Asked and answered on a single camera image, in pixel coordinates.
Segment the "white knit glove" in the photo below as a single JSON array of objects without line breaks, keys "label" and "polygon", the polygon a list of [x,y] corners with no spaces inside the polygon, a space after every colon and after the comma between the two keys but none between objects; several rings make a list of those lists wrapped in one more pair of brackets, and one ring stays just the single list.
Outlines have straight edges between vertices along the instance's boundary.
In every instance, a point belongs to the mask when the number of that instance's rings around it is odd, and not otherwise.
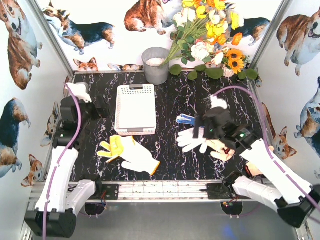
[{"label": "white knit glove", "polygon": [[182,152],[187,153],[198,146],[200,146],[199,152],[204,154],[207,149],[208,145],[206,143],[207,139],[203,137],[204,135],[204,128],[200,127],[198,132],[198,138],[194,138],[194,128],[186,129],[181,131],[177,135],[177,145],[182,147]]}]

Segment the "blue dotted work glove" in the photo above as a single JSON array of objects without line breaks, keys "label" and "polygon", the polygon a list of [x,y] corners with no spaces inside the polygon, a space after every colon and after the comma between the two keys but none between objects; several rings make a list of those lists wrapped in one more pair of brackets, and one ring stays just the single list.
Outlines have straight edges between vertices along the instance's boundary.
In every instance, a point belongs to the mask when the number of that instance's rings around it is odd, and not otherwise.
[{"label": "blue dotted work glove", "polygon": [[194,126],[196,122],[196,118],[194,116],[180,114],[176,117],[175,122],[178,124],[186,124],[186,125]]}]

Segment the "yellow dotted work glove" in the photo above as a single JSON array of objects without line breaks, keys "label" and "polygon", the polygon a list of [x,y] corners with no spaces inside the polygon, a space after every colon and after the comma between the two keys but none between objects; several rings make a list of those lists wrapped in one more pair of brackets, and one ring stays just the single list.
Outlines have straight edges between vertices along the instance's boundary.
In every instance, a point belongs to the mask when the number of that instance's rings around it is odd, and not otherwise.
[{"label": "yellow dotted work glove", "polygon": [[136,141],[133,136],[122,137],[120,135],[112,135],[109,139],[109,142],[102,141],[100,143],[100,146],[103,147],[105,151],[99,150],[97,155],[99,157],[108,158],[106,162],[110,163],[120,157],[125,150],[128,150],[135,145]]}]

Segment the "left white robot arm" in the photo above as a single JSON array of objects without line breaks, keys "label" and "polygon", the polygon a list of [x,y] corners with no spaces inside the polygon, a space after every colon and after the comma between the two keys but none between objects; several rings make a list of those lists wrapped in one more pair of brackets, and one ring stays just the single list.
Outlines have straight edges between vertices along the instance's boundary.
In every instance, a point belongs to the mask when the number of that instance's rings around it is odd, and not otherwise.
[{"label": "left white robot arm", "polygon": [[70,238],[76,229],[77,216],[90,197],[102,192],[97,175],[87,175],[68,193],[70,177],[79,156],[90,121],[109,117],[103,96],[95,101],[68,96],[60,103],[61,119],[52,137],[51,163],[43,191],[34,210],[24,221],[32,232],[46,239]]}]

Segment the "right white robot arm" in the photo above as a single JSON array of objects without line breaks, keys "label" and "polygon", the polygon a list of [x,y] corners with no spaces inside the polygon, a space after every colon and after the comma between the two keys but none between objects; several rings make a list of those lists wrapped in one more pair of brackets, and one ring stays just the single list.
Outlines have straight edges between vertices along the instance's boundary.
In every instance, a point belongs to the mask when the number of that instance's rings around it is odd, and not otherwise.
[{"label": "right white robot arm", "polygon": [[319,185],[312,185],[294,173],[249,125],[236,124],[227,109],[215,107],[196,116],[193,137],[204,138],[213,149],[211,155],[221,161],[229,161],[238,154],[249,163],[247,174],[259,172],[272,184],[267,186],[232,172],[223,180],[223,186],[232,194],[269,207],[294,228],[300,228],[320,208]]}]

